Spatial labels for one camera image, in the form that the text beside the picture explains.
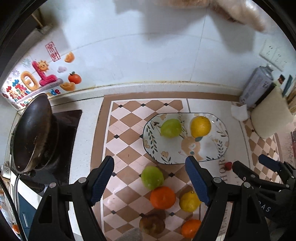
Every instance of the black stove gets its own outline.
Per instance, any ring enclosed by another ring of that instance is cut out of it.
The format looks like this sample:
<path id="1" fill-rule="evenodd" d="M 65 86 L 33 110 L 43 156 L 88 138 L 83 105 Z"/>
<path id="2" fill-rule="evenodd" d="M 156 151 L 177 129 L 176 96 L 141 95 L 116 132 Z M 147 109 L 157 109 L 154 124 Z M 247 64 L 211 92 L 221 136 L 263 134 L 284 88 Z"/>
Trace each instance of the black stove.
<path id="1" fill-rule="evenodd" d="M 47 186 L 52 182 L 58 185 L 69 183 L 74 140 L 81 114 L 82 110 L 53 113 L 57 119 L 59 131 L 57 146 L 50 164 L 41 170 L 33 170 L 30 175 L 21 175 L 20 180 L 40 196 L 43 196 Z M 13 161 L 11 170 L 17 175 Z"/>

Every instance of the blue gripper pad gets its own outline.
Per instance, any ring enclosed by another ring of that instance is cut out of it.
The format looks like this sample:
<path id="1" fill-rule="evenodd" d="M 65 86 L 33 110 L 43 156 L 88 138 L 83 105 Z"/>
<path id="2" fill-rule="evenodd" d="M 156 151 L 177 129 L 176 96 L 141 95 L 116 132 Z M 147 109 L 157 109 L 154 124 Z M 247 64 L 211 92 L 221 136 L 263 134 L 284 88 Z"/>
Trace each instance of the blue gripper pad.
<path id="1" fill-rule="evenodd" d="M 189 157 L 185 160 L 185 170 L 193 184 L 193 187 L 198 195 L 200 201 L 204 202 L 207 206 L 210 205 L 210 198 L 207 192 L 207 185 L 202 179 L 200 173 L 193 164 L 193 161 Z"/>
<path id="2" fill-rule="evenodd" d="M 261 154 L 258 157 L 258 161 L 259 161 L 259 163 L 261 163 L 262 165 L 266 166 L 267 168 L 269 168 L 270 170 L 272 170 L 274 172 L 279 172 L 281 170 L 279 162 L 271 159 L 268 156 L 265 156 L 264 154 Z"/>
<path id="3" fill-rule="evenodd" d="M 93 171 L 95 175 L 97 175 L 96 180 L 93 182 L 91 187 L 91 206 L 94 206 L 98 201 L 101 200 L 103 193 L 105 191 L 105 188 L 109 182 L 109 179 L 113 173 L 114 170 L 114 159 L 110 156 L 106 156 L 104 161 L 101 163 L 101 165 L 97 168 L 91 171 Z"/>

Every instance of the wall socket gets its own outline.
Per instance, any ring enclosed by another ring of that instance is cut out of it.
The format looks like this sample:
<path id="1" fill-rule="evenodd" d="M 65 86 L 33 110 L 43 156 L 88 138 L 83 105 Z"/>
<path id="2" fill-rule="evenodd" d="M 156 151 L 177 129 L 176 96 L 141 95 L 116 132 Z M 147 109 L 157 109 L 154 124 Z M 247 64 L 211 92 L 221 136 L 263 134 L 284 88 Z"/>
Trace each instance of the wall socket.
<path id="1" fill-rule="evenodd" d="M 277 67 L 280 71 L 283 71 L 287 64 L 287 58 L 284 55 L 284 52 L 269 39 L 265 41 L 259 55 Z"/>

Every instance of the white floral plate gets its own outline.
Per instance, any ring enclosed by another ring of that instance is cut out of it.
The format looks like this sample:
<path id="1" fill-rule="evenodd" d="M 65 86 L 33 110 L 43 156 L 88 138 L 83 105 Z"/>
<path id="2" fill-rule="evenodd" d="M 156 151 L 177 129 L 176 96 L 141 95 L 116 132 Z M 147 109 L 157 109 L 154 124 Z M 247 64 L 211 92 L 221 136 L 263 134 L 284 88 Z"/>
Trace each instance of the white floral plate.
<path id="1" fill-rule="evenodd" d="M 211 122 L 211 131 L 204 137 L 194 138 L 190 133 L 191 120 L 204 116 Z M 166 138 L 160 135 L 161 125 L 169 119 L 178 119 L 182 125 L 180 136 Z M 163 113 L 149 120 L 143 130 L 146 152 L 162 164 L 183 164 L 188 156 L 197 161 L 216 160 L 225 154 L 229 136 L 224 123 L 209 113 Z"/>

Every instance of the blue cabinet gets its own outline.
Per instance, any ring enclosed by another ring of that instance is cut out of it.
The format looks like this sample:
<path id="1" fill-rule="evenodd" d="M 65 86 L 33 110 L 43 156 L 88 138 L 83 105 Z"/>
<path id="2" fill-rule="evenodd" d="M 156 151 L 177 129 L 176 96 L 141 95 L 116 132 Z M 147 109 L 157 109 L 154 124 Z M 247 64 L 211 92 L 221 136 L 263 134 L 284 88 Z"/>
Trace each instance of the blue cabinet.
<path id="1" fill-rule="evenodd" d="M 28 203 L 27 200 L 22 197 L 22 195 L 18 194 L 18 196 L 20 201 L 20 221 L 26 236 L 29 237 L 30 228 L 37 210 L 30 203 Z"/>

